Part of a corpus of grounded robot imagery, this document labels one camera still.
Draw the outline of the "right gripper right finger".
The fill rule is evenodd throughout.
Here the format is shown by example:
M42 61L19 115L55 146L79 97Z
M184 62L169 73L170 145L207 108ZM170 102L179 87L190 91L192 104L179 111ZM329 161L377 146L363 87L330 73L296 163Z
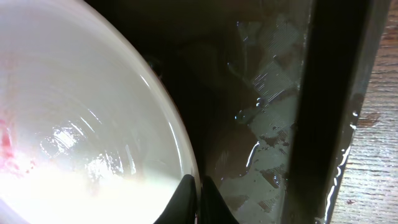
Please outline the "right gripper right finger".
M239 224L233 217L211 177L202 179L200 199L201 224Z

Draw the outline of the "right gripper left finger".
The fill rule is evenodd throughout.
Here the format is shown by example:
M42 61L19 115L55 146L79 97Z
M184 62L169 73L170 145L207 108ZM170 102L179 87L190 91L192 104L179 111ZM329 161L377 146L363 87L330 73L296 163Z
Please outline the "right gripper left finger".
M154 224L194 224L197 191L192 175L184 175L166 208Z

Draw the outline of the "white plate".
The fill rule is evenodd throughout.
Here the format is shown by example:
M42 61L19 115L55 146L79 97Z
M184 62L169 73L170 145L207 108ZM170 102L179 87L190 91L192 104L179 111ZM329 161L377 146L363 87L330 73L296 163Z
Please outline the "white plate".
M154 223L195 156L139 52L83 1L1 2L1 222Z

